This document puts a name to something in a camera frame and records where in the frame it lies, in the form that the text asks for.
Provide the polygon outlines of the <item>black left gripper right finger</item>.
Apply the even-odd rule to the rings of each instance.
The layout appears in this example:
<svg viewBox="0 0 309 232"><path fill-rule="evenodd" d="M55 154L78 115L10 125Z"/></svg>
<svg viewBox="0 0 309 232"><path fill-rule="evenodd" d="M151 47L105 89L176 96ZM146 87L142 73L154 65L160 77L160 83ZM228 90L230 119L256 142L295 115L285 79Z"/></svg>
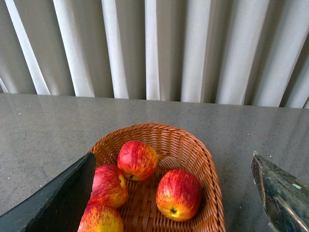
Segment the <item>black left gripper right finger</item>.
<svg viewBox="0 0 309 232"><path fill-rule="evenodd" d="M256 151L251 170L270 228L274 232L307 232L309 185L302 184Z"/></svg>

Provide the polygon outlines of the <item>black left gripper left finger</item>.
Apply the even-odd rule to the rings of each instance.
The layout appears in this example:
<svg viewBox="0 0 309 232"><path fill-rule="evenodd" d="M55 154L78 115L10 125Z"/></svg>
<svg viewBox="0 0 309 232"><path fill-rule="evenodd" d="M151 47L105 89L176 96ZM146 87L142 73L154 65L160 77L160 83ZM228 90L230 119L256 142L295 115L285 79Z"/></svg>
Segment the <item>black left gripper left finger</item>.
<svg viewBox="0 0 309 232"><path fill-rule="evenodd" d="M90 199L96 159L88 152L0 217L2 232L76 232Z"/></svg>

